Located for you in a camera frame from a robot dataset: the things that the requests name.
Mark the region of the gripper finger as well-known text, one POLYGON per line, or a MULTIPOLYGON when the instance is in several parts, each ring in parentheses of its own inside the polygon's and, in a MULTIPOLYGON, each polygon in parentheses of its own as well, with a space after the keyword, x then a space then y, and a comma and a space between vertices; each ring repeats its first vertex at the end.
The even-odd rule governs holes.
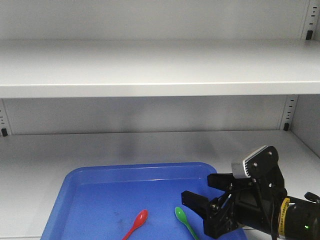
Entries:
POLYGON ((202 219, 211 219, 218 213, 217 197, 209 200, 207 197, 186 190, 181 193, 181 203, 202 219))
POLYGON ((211 188, 232 192, 236 189, 232 173, 211 173, 207 176, 207 185, 211 188))

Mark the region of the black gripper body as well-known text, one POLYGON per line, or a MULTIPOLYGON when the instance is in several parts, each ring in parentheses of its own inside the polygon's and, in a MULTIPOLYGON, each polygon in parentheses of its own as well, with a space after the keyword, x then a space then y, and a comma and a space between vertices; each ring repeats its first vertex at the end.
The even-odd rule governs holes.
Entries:
POLYGON ((217 214, 203 219, 207 236, 221 237, 242 226, 281 236, 279 221, 287 190, 278 160, 276 148, 267 146, 248 162, 250 178, 235 178, 236 189, 217 197, 217 214))

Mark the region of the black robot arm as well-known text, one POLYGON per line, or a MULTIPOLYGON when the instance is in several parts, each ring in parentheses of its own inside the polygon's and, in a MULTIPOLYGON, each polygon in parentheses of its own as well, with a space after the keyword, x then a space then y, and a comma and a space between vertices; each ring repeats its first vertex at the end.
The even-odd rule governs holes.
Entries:
POLYGON ((212 200, 190 192, 181 202, 203 220, 205 235, 218 239, 244 226, 269 234, 273 240, 318 240, 320 197, 288 195, 274 146, 261 146, 231 164, 231 173, 211 173, 207 185, 223 191, 212 200))

